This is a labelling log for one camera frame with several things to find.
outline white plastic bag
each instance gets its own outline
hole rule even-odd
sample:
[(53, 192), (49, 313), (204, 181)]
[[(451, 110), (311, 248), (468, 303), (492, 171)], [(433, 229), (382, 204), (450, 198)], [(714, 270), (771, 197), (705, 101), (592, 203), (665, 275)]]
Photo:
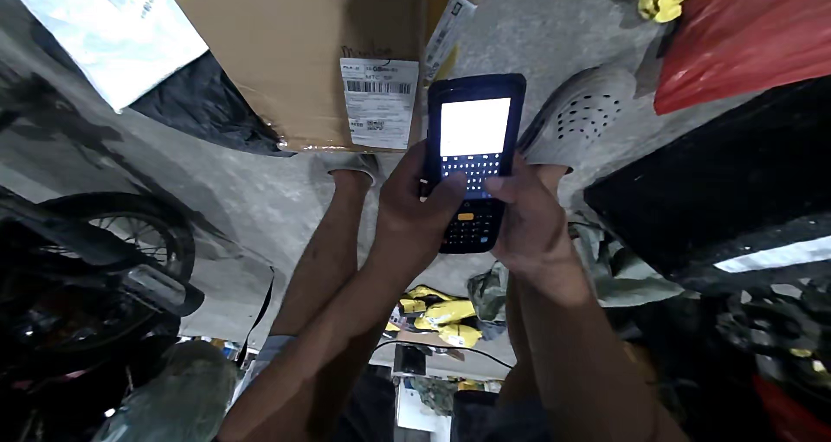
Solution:
[(21, 0), (120, 113), (208, 46), (174, 0)]

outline spokes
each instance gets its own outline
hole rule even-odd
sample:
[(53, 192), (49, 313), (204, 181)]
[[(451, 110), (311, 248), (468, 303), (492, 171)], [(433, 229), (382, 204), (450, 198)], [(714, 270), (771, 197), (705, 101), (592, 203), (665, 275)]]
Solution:
[[(177, 260), (174, 253), (168, 249), (164, 236), (153, 225), (144, 220), (131, 216), (103, 216), (89, 220), (89, 224), (106, 229), (123, 241), (129, 242), (139, 252), (151, 257), (162, 267), (170, 268), (171, 265), (169, 264)], [(59, 245), (45, 245), (41, 247), (41, 250), (70, 258), (78, 258), (75, 252)]]

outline black cable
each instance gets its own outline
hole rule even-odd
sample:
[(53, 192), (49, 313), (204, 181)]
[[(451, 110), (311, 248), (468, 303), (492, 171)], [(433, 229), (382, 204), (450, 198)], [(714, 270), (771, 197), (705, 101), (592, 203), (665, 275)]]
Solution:
[(431, 348), (440, 348), (442, 350), (464, 350), (466, 352), (474, 352), (474, 353), (477, 353), (477, 354), (480, 354), (480, 355), (483, 355), (483, 356), (487, 356), (490, 359), (504, 365), (508, 369), (514, 369), (513, 365), (508, 365), (504, 361), (500, 361), (500, 360), (494, 358), (492, 355), (489, 355), (486, 352), (480, 352), (479, 350), (474, 350), (473, 348), (464, 348), (462, 346), (438, 346), (438, 345), (428, 345), (428, 344), (425, 344), (425, 343), (419, 343), (418, 341), (390, 340), (390, 341), (384, 341), (383, 343), (380, 343), (378, 346), (375, 347), (374, 350), (372, 350), (372, 352), (375, 353), (375, 352), (378, 351), (378, 348), (381, 348), (382, 346), (390, 345), (392, 343), (404, 343), (405, 345), (429, 346)]

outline shoe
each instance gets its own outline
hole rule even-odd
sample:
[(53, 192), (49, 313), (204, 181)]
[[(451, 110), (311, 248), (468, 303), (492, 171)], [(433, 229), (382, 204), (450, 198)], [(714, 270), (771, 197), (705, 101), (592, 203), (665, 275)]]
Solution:
[(586, 150), (631, 107), (635, 86), (635, 77), (617, 67), (577, 73), (551, 94), (517, 149), (528, 164), (577, 168)]
[(323, 168), (326, 172), (346, 170), (346, 171), (361, 171), (369, 174), (372, 178), (372, 185), (374, 186), (380, 178), (380, 170), (378, 166), (378, 159), (375, 155), (367, 153), (318, 153), (317, 157), (323, 163)]

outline hand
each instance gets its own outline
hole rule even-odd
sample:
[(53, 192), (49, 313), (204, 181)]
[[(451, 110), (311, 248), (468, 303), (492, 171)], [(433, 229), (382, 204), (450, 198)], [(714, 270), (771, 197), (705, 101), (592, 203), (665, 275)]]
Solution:
[(444, 230), (464, 200), (464, 174), (442, 181), (423, 203), (419, 198), (426, 145), (410, 148), (380, 190), (378, 223), (370, 261), (396, 269), (409, 281), (439, 253)]
[(514, 155), (513, 176), (489, 177), (484, 186), (508, 204), (492, 251), (508, 270), (539, 284), (563, 262), (579, 265), (565, 210), (521, 156)]

